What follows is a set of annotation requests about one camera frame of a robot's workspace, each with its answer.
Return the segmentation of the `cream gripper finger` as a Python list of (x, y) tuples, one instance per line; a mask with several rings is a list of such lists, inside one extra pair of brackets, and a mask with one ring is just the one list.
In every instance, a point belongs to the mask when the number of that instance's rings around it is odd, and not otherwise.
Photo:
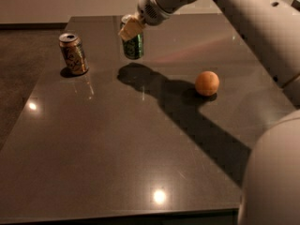
[(145, 25), (143, 20), (136, 15), (125, 15), (121, 19), (119, 37), (124, 41), (129, 41), (143, 32)]

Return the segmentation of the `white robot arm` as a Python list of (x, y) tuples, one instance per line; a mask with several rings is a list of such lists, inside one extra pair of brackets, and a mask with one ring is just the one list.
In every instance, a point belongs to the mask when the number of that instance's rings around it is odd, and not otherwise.
[[(129, 41), (194, 1), (139, 0), (119, 35)], [(238, 225), (300, 225), (299, 12), (282, 0), (213, 1), (257, 58), (244, 103), (266, 124), (247, 161)]]

